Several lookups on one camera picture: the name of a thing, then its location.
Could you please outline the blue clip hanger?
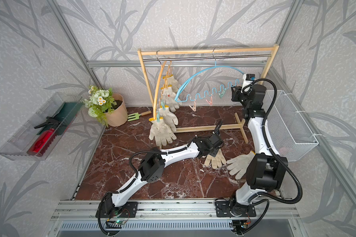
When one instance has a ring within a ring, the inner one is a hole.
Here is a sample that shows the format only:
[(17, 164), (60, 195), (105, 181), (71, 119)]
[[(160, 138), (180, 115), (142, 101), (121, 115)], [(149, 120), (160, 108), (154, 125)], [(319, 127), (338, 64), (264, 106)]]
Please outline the blue clip hanger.
[(220, 57), (212, 51), (210, 59), (213, 65), (207, 68), (201, 67), (179, 87), (174, 102), (177, 104), (196, 103), (197, 100), (205, 100), (208, 105), (213, 105), (213, 98), (223, 98), (232, 87), (243, 85), (246, 74), (239, 68), (221, 65)]

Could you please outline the white glove red spot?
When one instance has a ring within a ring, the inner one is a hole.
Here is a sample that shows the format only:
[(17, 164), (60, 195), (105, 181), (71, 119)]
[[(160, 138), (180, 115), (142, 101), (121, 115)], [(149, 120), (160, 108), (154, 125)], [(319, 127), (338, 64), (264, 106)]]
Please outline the white glove red spot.
[(169, 106), (171, 112), (175, 112), (180, 108), (179, 103), (175, 100), (176, 94), (173, 92), (172, 87), (167, 87), (163, 89), (161, 101), (165, 105)]

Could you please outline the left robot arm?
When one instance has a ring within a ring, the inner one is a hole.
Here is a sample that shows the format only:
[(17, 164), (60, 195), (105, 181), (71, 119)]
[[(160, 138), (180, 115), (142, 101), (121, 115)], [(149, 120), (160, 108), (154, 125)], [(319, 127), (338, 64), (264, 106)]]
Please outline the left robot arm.
[(158, 181), (167, 166), (207, 155), (215, 157), (223, 146), (220, 136), (222, 124), (223, 121), (220, 120), (211, 134), (195, 136), (186, 145), (166, 150), (155, 147), (149, 151), (134, 153), (129, 158), (129, 165), (134, 175), (118, 190), (105, 193), (99, 203), (96, 218), (111, 218), (120, 214), (130, 197), (147, 183)]

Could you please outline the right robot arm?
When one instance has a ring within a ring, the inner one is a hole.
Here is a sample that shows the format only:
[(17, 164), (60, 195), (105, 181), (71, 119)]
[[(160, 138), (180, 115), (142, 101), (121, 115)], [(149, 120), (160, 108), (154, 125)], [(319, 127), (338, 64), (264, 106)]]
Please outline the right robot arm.
[[(246, 86), (232, 88), (232, 101), (239, 101), (244, 107), (245, 120), (252, 134), (255, 151), (226, 162), (230, 175), (236, 179), (246, 177), (246, 183), (232, 196), (231, 207), (252, 205), (252, 200), (260, 196), (285, 204), (296, 204), (303, 197), (299, 179), (288, 167), (287, 158), (280, 156), (269, 133), (267, 119), (277, 98), (277, 87), (271, 80), (267, 81), (273, 86), (274, 96), (265, 111), (263, 99), (267, 89), (260, 84), (262, 81), (258, 79)], [(291, 176), (297, 187), (297, 195), (293, 199), (282, 199), (270, 194), (281, 187), (285, 174)]]

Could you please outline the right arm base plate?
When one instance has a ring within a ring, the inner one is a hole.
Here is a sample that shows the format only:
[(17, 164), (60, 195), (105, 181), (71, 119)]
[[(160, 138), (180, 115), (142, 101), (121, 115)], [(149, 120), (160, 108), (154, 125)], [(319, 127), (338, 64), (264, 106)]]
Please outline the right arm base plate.
[(234, 198), (227, 200), (224, 198), (215, 199), (215, 210), (217, 217), (256, 217), (256, 211), (252, 205), (244, 205), (236, 202)]

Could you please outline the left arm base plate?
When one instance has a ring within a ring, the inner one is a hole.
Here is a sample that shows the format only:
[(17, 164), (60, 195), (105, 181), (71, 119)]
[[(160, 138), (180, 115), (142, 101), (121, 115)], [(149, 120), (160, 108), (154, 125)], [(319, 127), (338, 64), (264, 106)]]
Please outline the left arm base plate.
[(138, 202), (130, 201), (124, 206), (115, 207), (114, 204), (110, 202), (103, 202), (100, 208), (97, 210), (96, 218), (135, 218), (137, 212)]

